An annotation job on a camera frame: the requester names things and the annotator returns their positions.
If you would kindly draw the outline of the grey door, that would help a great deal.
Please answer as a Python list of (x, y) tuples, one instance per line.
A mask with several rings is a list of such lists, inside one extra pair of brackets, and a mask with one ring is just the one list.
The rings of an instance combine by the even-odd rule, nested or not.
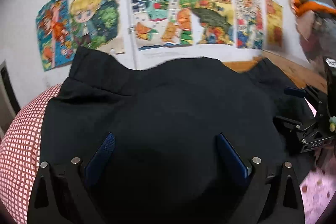
[(11, 85), (10, 77), (7, 71), (6, 62), (1, 63), (1, 78), (0, 78), (1, 90), (1, 137), (5, 136), (5, 133), (9, 129), (11, 122), (14, 120), (21, 107), (18, 104), (13, 87)]

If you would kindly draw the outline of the flying girl drawing lower left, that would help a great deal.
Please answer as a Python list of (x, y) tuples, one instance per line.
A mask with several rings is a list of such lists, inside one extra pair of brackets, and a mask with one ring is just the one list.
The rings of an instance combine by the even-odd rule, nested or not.
[(44, 71), (71, 62), (75, 55), (67, 0), (51, 0), (36, 17), (38, 47)]

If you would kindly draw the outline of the blond boy drawing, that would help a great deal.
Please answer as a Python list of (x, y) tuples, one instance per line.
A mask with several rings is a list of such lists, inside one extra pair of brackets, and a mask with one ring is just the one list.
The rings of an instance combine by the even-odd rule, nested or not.
[(120, 0), (68, 0), (72, 48), (123, 54)]

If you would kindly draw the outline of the landscape whale drawing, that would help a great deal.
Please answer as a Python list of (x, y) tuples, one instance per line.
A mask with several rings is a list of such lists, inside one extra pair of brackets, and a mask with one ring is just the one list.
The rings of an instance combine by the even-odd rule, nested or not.
[(190, 0), (190, 5), (203, 28), (199, 44), (234, 44), (232, 0)]

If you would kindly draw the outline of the white wall pipe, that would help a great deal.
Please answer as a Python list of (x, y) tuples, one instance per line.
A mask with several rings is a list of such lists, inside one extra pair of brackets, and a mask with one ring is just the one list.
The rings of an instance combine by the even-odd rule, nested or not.
[(133, 24), (133, 12), (132, 12), (132, 8), (131, 8), (131, 0), (127, 0), (127, 16), (128, 16), (128, 33), (130, 36), (130, 40), (131, 40), (131, 52), (132, 52), (132, 57), (133, 57), (133, 61), (134, 61), (134, 69), (137, 70), (138, 69), (138, 63), (137, 63), (137, 50), (135, 49), (136, 46), (136, 42), (135, 42), (135, 36), (134, 36), (134, 24)]

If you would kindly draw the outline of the wooden bed frame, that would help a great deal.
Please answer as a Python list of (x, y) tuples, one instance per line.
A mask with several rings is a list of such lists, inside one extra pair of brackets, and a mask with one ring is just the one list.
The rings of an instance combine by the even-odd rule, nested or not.
[(272, 61), (272, 63), (279, 67), (298, 88), (304, 88), (309, 85), (327, 94), (327, 82), (322, 76), (309, 68), (303, 67), (298, 63), (274, 53), (262, 51), (260, 55), (254, 57), (252, 60), (230, 61), (223, 62), (223, 64), (235, 72), (242, 73), (255, 67), (262, 59), (269, 59)]

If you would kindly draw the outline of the black garment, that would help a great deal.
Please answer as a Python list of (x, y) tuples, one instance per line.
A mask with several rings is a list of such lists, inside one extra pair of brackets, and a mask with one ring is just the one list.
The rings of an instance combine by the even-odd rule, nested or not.
[[(47, 104), (29, 223), (223, 223), (240, 202), (259, 157), (273, 176), (285, 161), (299, 181), (311, 154), (293, 153), (273, 117), (312, 116), (286, 95), (292, 81), (270, 60), (237, 73), (209, 58), (176, 59), (144, 71), (80, 48)], [(107, 173), (85, 166), (111, 132)], [(223, 133), (252, 167), (247, 182), (217, 176)]]

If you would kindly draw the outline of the pink apple print bedsheet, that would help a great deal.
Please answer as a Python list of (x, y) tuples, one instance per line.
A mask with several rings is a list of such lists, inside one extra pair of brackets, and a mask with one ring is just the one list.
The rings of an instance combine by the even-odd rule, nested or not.
[(315, 153), (322, 165), (313, 165), (300, 185), (305, 222), (323, 223), (335, 208), (335, 150), (330, 145)]

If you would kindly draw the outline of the plastic wrapped clothes bundle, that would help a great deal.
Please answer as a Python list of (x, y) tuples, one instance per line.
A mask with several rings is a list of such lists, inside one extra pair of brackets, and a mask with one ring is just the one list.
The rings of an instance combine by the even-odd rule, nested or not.
[(324, 76), (323, 58), (335, 60), (335, 8), (318, 0), (290, 0), (290, 6), (303, 53)]

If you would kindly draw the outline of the city collage drawing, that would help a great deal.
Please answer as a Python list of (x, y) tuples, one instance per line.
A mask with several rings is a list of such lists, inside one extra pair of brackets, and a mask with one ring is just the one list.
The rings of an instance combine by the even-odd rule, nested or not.
[(261, 0), (234, 0), (237, 47), (261, 50), (264, 42)]

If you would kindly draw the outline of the yellow bear drawing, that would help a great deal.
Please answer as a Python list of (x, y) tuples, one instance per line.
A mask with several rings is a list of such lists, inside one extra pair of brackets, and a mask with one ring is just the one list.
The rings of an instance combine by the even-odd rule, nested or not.
[(266, 42), (272, 47), (282, 47), (283, 7), (274, 0), (265, 0)]

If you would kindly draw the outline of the juice and oranges drawing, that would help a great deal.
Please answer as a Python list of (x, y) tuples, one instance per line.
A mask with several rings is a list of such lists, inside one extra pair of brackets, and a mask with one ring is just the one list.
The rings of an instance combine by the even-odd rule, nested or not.
[(192, 46), (191, 0), (130, 0), (137, 48)]

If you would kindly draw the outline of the red white checkered pillow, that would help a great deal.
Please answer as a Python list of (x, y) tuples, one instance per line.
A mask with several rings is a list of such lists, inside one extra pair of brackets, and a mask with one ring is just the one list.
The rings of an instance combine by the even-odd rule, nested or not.
[(1, 141), (1, 201), (15, 223), (27, 222), (27, 211), (39, 169), (42, 123), (51, 98), (61, 84), (52, 86), (24, 106)]

